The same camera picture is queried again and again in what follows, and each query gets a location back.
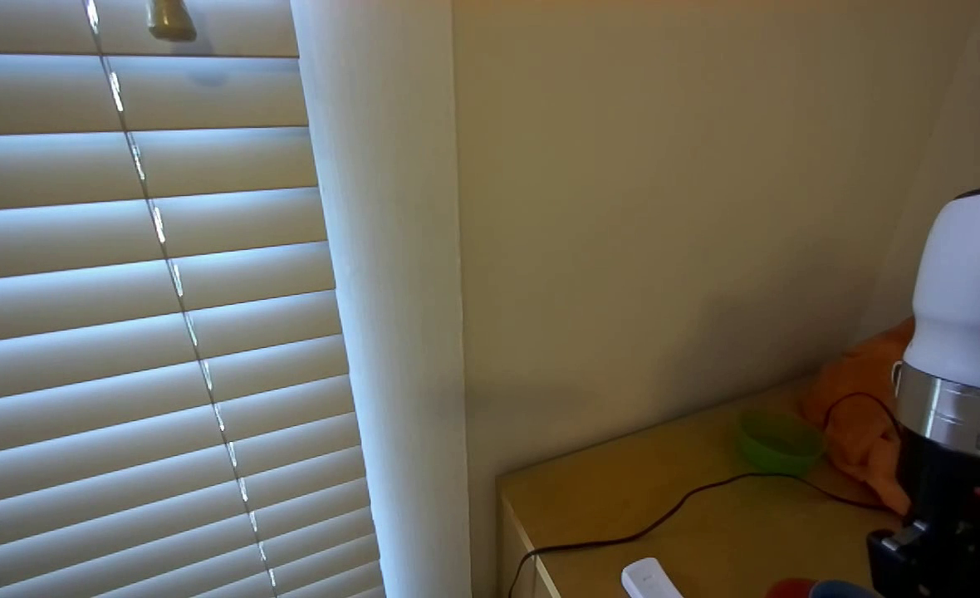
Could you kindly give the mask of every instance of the wooden desk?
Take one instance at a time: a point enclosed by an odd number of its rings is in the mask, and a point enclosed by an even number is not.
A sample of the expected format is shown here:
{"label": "wooden desk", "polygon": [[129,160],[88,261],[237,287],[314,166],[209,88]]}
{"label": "wooden desk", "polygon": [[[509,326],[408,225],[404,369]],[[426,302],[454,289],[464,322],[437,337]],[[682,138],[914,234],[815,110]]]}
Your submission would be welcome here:
{"label": "wooden desk", "polygon": [[[536,546],[616,537],[645,527],[687,489],[752,471],[734,425],[752,405],[789,408],[810,384],[789,384],[719,408],[645,428],[501,480],[501,591]],[[869,495],[816,467],[810,482]],[[746,480],[704,493],[635,546],[530,559],[520,598],[624,595],[621,570],[655,555],[685,598],[760,598],[781,580],[848,580],[869,585],[864,534],[897,519],[831,502],[787,480]]]}

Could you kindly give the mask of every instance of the window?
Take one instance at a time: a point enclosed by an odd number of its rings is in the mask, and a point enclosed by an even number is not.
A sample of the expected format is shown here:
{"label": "window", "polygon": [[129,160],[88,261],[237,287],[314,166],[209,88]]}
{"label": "window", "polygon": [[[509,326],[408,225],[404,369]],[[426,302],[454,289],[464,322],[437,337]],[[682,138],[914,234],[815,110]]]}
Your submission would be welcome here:
{"label": "window", "polygon": [[379,595],[285,0],[0,0],[0,595]]}

